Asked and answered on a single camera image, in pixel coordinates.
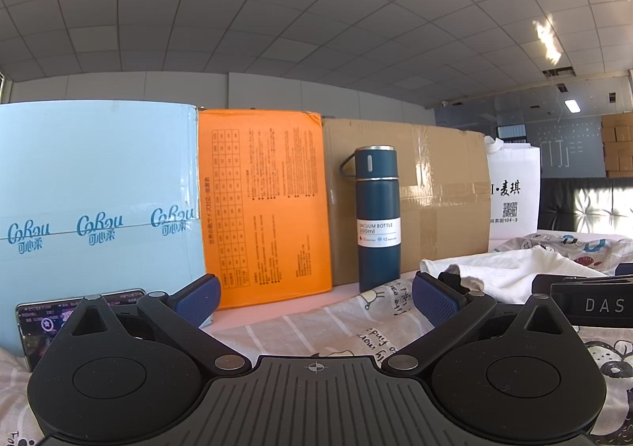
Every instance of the vacuum bottle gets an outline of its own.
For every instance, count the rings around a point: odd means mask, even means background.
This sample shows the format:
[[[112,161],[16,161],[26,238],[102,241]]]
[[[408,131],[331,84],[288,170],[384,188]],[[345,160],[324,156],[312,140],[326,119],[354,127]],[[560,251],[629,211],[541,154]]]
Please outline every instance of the vacuum bottle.
[[[393,146],[363,146],[349,155],[356,165],[358,280],[365,292],[400,277],[400,184]]]

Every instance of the blue gripper pad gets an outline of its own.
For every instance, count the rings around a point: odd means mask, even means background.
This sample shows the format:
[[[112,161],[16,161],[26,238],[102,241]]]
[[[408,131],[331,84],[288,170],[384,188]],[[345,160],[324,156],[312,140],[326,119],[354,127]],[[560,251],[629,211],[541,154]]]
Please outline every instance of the blue gripper pad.
[[[194,282],[197,287],[193,290],[182,294],[190,287],[187,286],[170,298],[175,300],[173,311],[195,326],[204,323],[220,304],[220,281],[212,275],[203,278]]]
[[[456,300],[419,275],[413,279],[411,292],[415,308],[420,310],[433,326],[441,325],[460,310]]]

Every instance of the smartphone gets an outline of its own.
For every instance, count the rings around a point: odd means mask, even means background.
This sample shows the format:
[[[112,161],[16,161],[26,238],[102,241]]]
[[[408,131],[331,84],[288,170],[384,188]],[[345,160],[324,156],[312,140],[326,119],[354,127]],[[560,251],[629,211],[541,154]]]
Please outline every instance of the smartphone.
[[[102,294],[110,307],[134,304],[144,296],[141,289]],[[62,325],[78,306],[81,298],[26,303],[15,307],[18,331],[28,369],[33,371]]]

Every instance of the bottle label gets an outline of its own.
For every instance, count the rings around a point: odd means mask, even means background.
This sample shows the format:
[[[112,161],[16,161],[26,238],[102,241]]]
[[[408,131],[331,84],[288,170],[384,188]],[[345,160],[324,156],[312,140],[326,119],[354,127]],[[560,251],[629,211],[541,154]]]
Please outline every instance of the bottle label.
[[[356,220],[358,245],[365,248],[388,248],[400,244],[400,218]]]

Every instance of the gray ribbed plate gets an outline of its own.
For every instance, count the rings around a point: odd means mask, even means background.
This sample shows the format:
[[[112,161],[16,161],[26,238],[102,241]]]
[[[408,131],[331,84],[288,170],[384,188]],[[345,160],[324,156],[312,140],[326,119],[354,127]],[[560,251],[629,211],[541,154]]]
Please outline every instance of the gray ribbed plate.
[[[263,357],[250,374],[216,380],[185,420],[135,446],[494,444],[446,419],[420,383],[381,373],[369,357]],[[582,435],[560,445],[594,442]]]

